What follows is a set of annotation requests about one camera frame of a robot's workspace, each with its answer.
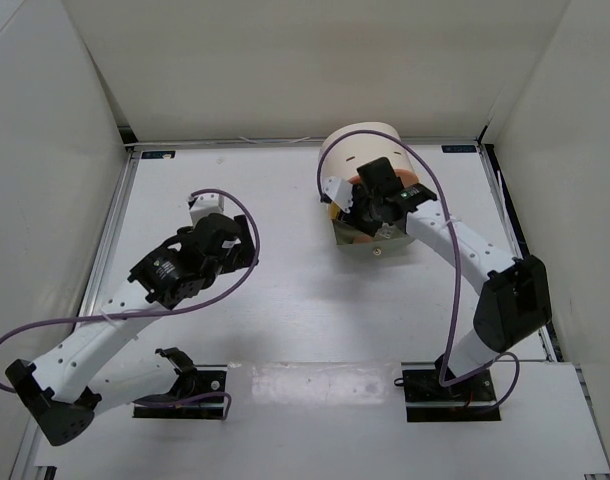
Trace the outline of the yellow drawer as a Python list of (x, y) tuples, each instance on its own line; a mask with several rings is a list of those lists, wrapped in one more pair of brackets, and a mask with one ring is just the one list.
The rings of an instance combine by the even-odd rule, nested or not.
[(330, 219), (334, 222), (340, 222), (349, 226), (355, 225), (355, 219), (352, 210), (344, 211), (337, 204), (330, 203), (328, 213)]

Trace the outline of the pale bottom drawer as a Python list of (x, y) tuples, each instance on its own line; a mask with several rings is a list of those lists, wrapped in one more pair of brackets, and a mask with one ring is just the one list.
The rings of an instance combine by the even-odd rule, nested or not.
[[(332, 226), (337, 247), (343, 253), (353, 256), (384, 257), (406, 248), (415, 241), (413, 237), (403, 233), (396, 226), (393, 226), (394, 233), (389, 240), (375, 238), (375, 235), (369, 236), (355, 227), (340, 222), (332, 221)], [(374, 241), (369, 244), (353, 244), (353, 239), (361, 235), (372, 237)]]

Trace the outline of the clear bottle blue label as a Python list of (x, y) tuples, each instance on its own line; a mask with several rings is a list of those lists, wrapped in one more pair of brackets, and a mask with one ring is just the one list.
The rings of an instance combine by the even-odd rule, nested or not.
[(382, 225), (376, 232), (375, 238), (389, 240), (394, 233), (394, 227), (388, 224)]

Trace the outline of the beige makeup sponge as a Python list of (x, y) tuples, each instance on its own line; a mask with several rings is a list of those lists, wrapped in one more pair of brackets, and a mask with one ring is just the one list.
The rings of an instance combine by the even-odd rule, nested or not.
[(356, 236), (352, 243), (353, 244), (369, 244), (372, 243), (374, 241), (374, 239), (372, 237), (366, 236), (366, 235), (361, 235), (361, 236)]

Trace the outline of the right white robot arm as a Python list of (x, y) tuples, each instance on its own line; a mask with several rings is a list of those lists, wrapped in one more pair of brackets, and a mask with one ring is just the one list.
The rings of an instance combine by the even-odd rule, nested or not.
[(434, 375), (437, 393), (455, 400), (472, 376), (551, 321), (546, 267), (534, 255), (518, 258), (494, 246), (458, 221), (442, 188), (405, 186), (387, 158), (357, 172), (352, 210), (363, 226), (395, 226), (455, 270), (448, 338)]

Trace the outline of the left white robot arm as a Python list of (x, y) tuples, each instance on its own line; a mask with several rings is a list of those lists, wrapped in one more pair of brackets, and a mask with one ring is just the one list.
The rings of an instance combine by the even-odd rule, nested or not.
[(210, 398), (201, 374), (176, 347), (157, 348), (151, 359), (115, 372), (106, 365), (155, 321), (179, 312), (180, 304), (238, 270), (258, 262), (260, 236), (248, 214), (211, 213), (146, 254), (106, 302), (49, 352), (17, 359), (5, 370), (14, 392), (54, 447), (81, 435), (100, 414), (122, 404), (173, 409)]

